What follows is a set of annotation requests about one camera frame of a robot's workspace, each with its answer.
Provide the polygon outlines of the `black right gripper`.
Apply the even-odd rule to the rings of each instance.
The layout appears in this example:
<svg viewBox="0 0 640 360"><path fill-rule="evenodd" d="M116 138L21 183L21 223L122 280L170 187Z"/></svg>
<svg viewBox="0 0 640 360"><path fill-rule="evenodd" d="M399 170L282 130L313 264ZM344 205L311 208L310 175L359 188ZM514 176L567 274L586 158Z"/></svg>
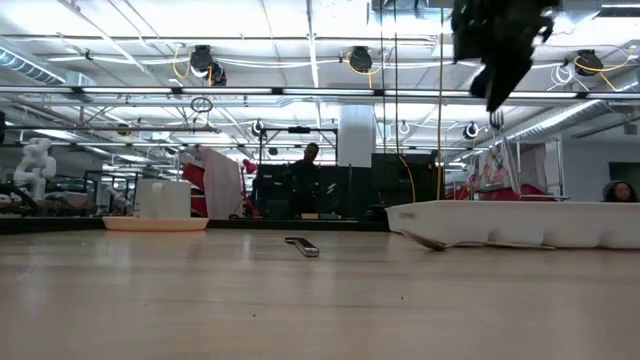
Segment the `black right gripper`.
<svg viewBox="0 0 640 360"><path fill-rule="evenodd" d="M487 100L489 113L500 108L530 70L534 40L551 37L553 13L560 8L561 0L453 0L453 59L494 61L469 89L473 97Z"/></svg>

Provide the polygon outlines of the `silver fork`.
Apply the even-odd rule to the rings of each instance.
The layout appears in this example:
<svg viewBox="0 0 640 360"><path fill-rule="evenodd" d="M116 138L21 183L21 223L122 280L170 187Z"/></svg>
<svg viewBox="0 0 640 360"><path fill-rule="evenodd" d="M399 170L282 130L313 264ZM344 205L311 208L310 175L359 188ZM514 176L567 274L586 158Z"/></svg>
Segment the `silver fork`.
<svg viewBox="0 0 640 360"><path fill-rule="evenodd" d="M493 129L494 148L500 148L503 156L503 165L509 178L509 185L517 197L521 195L521 184L514 171L514 160L508 137L504 133L504 113L501 108L489 114L489 125Z"/></svg>

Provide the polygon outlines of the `silver spoon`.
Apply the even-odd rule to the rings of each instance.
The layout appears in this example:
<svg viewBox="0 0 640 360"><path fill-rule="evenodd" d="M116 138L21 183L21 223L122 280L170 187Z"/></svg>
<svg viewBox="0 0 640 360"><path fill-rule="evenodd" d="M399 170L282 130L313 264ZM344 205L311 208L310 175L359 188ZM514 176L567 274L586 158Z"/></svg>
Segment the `silver spoon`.
<svg viewBox="0 0 640 360"><path fill-rule="evenodd" d="M494 232L490 232L488 238L483 241L454 241L453 243L444 243L437 240L428 239L406 230L401 230L400 234L406 238L413 240L417 244L433 251L446 251L449 248L475 248L475 247L493 247L505 249L531 249L531 250L555 250L555 247L544 244L522 244L499 241Z"/></svg>

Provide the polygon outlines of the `silver table knife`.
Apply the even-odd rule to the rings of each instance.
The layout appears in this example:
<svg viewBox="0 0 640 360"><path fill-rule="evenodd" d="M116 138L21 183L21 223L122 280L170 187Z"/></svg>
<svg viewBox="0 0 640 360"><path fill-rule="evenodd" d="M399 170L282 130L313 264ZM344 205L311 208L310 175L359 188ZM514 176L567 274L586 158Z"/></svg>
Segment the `silver table knife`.
<svg viewBox="0 0 640 360"><path fill-rule="evenodd" d="M320 255L319 248L305 238L286 237L284 241L287 244L294 245L299 250L299 252L305 257L315 258Z"/></svg>

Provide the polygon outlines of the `metal rack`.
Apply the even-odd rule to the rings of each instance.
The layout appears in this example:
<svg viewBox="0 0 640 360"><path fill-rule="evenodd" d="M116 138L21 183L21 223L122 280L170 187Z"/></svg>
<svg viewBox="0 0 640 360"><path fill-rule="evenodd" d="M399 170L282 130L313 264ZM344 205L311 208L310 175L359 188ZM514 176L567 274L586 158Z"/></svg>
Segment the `metal rack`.
<svg viewBox="0 0 640 360"><path fill-rule="evenodd" d="M521 186L533 185L549 195L551 202L566 202L562 142L553 138L546 142L516 142L516 174Z"/></svg>

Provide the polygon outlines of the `red table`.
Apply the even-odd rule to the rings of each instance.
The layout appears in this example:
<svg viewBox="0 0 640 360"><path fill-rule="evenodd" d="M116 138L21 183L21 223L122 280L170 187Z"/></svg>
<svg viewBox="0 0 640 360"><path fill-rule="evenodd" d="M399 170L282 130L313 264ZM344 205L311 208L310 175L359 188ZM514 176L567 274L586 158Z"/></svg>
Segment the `red table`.
<svg viewBox="0 0 640 360"><path fill-rule="evenodd" d="M444 194L445 200L478 200L478 201L554 201L555 196L549 195L541 189L523 184L520 192L516 193L510 186L488 186L474 189L467 184L448 189Z"/></svg>

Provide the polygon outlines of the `white cutlery organizer tray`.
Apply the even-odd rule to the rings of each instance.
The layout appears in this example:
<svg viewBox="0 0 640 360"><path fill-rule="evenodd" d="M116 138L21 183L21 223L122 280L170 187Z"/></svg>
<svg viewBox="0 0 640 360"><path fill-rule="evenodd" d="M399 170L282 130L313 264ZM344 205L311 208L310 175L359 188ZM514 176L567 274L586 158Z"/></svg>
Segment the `white cutlery organizer tray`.
<svg viewBox="0 0 640 360"><path fill-rule="evenodd" d="M640 204L431 201L386 209L389 228L446 247L640 249Z"/></svg>

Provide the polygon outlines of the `dark monitor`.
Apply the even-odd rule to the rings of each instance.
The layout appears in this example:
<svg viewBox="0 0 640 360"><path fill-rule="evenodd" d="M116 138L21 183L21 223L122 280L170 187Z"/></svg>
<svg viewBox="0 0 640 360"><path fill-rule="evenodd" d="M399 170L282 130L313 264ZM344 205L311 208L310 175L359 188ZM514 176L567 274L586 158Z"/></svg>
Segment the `dark monitor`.
<svg viewBox="0 0 640 360"><path fill-rule="evenodd" d="M640 162L610 162L609 175L612 183L626 183L640 200Z"/></svg>

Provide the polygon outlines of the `person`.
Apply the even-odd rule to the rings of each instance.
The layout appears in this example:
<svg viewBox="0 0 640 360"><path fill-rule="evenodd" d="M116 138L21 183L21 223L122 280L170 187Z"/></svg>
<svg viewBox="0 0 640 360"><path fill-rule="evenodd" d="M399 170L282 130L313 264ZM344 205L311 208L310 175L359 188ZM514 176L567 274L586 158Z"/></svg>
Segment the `person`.
<svg viewBox="0 0 640 360"><path fill-rule="evenodd" d="M603 202L637 203L640 201L634 188L625 181L612 181L602 191Z"/></svg>
<svg viewBox="0 0 640 360"><path fill-rule="evenodd" d="M320 172L314 161L319 153L315 142L309 143L303 158L289 166L292 176L290 210L294 218L301 219L303 213L316 213L316 192L319 188Z"/></svg>

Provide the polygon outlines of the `black desk partition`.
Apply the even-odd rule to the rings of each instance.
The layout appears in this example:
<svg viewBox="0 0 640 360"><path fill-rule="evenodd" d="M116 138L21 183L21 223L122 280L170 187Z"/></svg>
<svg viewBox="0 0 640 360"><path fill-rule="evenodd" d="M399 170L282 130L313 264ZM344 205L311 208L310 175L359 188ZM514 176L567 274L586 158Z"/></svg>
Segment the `black desk partition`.
<svg viewBox="0 0 640 360"><path fill-rule="evenodd" d="M322 220L382 221L384 209L437 197L437 156L376 153L369 167L319 166L317 212ZM289 166L262 164L252 183L251 198L265 219L300 220L290 210Z"/></svg>

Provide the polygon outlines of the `white hanging cloth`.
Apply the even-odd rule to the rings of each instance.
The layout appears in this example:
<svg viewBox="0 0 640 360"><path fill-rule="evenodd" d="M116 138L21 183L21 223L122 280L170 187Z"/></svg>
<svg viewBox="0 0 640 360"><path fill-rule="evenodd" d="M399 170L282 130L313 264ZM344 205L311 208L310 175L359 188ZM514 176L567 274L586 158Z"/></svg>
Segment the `white hanging cloth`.
<svg viewBox="0 0 640 360"><path fill-rule="evenodd" d="M208 218L228 220L237 213L242 200L238 163L208 147L202 149L201 157Z"/></svg>

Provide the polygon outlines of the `red cart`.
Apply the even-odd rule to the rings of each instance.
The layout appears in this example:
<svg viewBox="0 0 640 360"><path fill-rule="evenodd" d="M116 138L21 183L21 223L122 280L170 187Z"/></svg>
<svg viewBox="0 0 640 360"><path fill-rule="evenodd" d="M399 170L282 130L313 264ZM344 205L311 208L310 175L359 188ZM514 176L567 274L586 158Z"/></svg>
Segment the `red cart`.
<svg viewBox="0 0 640 360"><path fill-rule="evenodd" d="M199 217L207 218L206 195L204 189L205 170L195 164L187 163L182 168L182 178L191 183L191 212Z"/></svg>

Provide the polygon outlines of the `white robot figure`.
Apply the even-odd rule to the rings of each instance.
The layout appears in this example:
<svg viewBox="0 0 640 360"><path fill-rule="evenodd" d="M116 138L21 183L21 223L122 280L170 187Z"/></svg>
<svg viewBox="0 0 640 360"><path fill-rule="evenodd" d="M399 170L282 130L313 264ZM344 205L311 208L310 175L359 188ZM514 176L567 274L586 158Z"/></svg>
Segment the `white robot figure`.
<svg viewBox="0 0 640 360"><path fill-rule="evenodd" d="M28 188L35 201L45 197L46 180L56 175L56 160L48 155L51 146L48 138L30 139L22 148L22 159L13 175L14 184Z"/></svg>

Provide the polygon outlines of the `silver ventilation duct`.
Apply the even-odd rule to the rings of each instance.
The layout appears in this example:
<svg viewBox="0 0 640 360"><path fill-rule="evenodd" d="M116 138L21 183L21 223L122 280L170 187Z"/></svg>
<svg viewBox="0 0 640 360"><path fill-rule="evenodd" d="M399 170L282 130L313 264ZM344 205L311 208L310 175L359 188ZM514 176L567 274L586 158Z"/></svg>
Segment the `silver ventilation duct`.
<svg viewBox="0 0 640 360"><path fill-rule="evenodd" d="M69 71L59 75L53 70L29 60L24 55L0 46L0 66L20 73L48 86L95 86L96 82L83 73Z"/></svg>
<svg viewBox="0 0 640 360"><path fill-rule="evenodd" d="M628 96L633 95L637 100L640 100L640 69L622 75L621 79L619 91L609 93L606 98L598 98L593 93L585 94L578 103L564 108L551 109L511 128L504 135L499 135L495 141L492 141L491 146L496 146L504 140L507 140L508 143L541 140L611 112L615 102L627 100Z"/></svg>

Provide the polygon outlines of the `black overhead frame rail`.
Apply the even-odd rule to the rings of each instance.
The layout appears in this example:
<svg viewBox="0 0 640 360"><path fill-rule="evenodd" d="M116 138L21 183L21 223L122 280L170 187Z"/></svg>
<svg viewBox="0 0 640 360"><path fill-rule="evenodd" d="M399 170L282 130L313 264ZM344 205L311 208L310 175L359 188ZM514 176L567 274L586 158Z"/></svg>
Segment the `black overhead frame rail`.
<svg viewBox="0 0 640 360"><path fill-rule="evenodd" d="M411 98L471 98L461 90L396 90L346 88L267 88L267 87L100 87L100 86L9 86L0 85L3 94L127 94L127 95L246 95L246 96L355 96ZM546 92L516 91L508 100L640 100L640 92Z"/></svg>

